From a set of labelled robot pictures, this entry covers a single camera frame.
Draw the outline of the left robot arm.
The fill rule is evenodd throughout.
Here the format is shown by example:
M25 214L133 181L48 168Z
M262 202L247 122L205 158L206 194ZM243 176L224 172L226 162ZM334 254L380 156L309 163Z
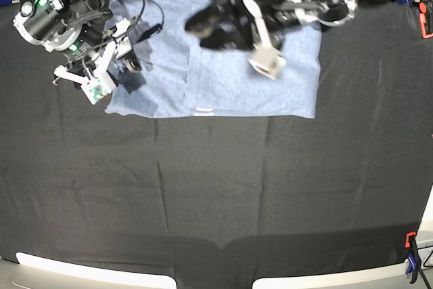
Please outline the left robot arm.
M314 22L341 26L357 6L357 0L211 0L186 21L185 32L207 49L280 49L287 29Z

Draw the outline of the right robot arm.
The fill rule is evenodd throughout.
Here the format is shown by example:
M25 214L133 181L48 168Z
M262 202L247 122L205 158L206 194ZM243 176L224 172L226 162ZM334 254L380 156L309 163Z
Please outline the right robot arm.
M19 0L14 27L28 43L46 51L58 51L68 60L54 70L53 82L60 79L75 85L115 86L108 67L112 60L124 60L130 72L140 72L129 38L140 16L118 22L99 31L98 24L112 18L108 0Z

